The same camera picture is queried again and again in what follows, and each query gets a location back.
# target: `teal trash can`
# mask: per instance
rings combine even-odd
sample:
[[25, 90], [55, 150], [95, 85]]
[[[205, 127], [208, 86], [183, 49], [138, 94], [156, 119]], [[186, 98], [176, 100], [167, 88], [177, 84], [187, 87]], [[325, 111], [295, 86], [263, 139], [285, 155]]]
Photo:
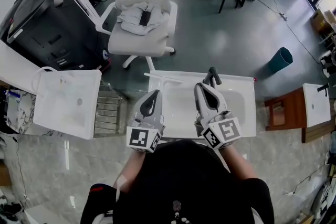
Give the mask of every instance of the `teal trash can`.
[[268, 66], [273, 73], [280, 71], [282, 68], [293, 63], [293, 56], [285, 47], [281, 47], [272, 59], [268, 62]]

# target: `white sink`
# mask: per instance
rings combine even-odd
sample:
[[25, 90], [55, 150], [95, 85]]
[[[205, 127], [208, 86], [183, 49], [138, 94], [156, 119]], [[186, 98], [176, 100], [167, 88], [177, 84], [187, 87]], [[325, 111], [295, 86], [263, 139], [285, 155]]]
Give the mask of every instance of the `white sink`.
[[[194, 122], [197, 110], [194, 98], [196, 83], [202, 82], [205, 73], [151, 71], [151, 74], [183, 81], [169, 81], [150, 77], [148, 91], [159, 89], [163, 96], [164, 137], [197, 137]], [[253, 78], [219, 75], [222, 84], [216, 89], [224, 96], [233, 116], [238, 117], [242, 137], [256, 136], [256, 104]]]
[[43, 72], [37, 88], [34, 123], [92, 139], [100, 79], [99, 70]]
[[317, 92], [322, 85], [307, 84], [303, 85], [304, 102], [306, 103], [307, 127], [311, 127], [322, 122], [329, 121], [330, 103], [329, 95], [326, 91]]

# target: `black smartphone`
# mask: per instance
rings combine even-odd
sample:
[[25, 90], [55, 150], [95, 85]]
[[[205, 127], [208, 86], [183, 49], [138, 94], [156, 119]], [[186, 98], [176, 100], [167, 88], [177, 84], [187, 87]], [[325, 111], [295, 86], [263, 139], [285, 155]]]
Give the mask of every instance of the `black smartphone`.
[[151, 13], [143, 11], [141, 14], [139, 25], [147, 26], [150, 18], [151, 18]]

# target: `marble countertop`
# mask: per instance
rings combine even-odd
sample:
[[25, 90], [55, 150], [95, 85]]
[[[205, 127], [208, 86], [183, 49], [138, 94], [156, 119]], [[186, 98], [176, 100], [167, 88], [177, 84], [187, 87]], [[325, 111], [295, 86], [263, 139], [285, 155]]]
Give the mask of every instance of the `marble countertop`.
[[12, 90], [20, 98], [12, 95], [8, 99], [7, 126], [19, 134], [54, 135], [57, 131], [33, 123], [36, 96], [21, 90]]

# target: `metal grate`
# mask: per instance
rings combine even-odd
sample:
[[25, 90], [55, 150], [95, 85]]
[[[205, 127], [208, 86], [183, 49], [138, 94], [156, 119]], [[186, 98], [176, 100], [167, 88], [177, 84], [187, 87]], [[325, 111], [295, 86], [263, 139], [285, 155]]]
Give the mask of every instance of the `metal grate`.
[[126, 109], [126, 98], [102, 81], [98, 92], [94, 137], [123, 135]]

